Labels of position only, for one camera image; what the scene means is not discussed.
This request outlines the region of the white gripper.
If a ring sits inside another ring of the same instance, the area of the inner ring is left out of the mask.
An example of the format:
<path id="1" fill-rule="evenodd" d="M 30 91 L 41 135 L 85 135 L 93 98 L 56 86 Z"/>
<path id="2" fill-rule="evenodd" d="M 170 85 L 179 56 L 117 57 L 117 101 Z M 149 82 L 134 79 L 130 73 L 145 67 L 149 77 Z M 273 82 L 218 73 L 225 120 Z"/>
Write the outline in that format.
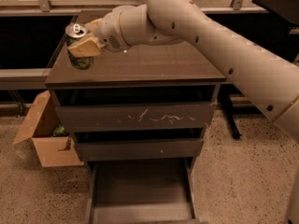
<path id="1" fill-rule="evenodd" d="M 88 32 L 83 37 L 68 37 L 67 50 L 75 57 L 93 57 L 102 53 L 103 45 L 112 52 L 129 49 L 121 32 L 121 14 L 130 6 L 115 7 L 102 19 L 85 24 Z"/>

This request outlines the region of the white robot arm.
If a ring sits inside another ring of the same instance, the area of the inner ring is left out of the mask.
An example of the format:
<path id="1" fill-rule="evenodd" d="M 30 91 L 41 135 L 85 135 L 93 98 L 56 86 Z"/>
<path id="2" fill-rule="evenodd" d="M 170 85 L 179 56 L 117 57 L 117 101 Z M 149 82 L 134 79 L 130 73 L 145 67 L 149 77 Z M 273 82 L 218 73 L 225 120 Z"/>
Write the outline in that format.
<path id="1" fill-rule="evenodd" d="M 79 40 L 67 47 L 75 57 L 141 44 L 190 43 L 280 130 L 299 142 L 299 67 L 213 21 L 193 0 L 148 0 L 138 7 L 115 7 L 81 30 Z"/>

